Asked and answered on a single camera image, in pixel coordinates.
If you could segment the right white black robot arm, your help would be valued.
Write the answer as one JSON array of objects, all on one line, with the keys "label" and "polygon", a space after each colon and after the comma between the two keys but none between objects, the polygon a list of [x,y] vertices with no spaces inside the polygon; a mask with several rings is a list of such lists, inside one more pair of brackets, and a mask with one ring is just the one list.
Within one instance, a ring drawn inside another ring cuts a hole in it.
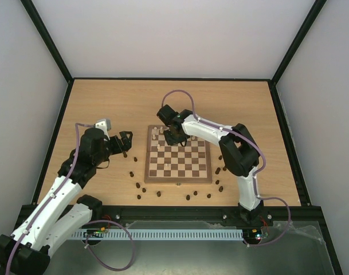
[{"label": "right white black robot arm", "polygon": [[258,221],[263,208],[256,176],[260,153],[248,129],[242,124],[218,124],[188,109],[179,113],[167,104],[156,115],[168,127],[164,131],[168,145],[181,144],[195,136],[220,148],[225,168],[237,178],[240,218],[249,225]]}]

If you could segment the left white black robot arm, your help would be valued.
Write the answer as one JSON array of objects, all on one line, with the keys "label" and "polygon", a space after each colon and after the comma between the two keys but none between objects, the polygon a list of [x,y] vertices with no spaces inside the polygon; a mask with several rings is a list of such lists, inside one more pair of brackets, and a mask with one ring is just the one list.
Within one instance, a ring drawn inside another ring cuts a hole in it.
[{"label": "left white black robot arm", "polygon": [[0,235],[0,266],[5,274],[44,274],[73,233],[82,226],[104,222],[102,201],[90,195],[81,196],[67,213],[64,210],[102,163],[132,147],[132,137],[131,131],[110,137],[102,124],[88,125],[83,135],[76,135],[76,148],[42,201],[10,235]]}]

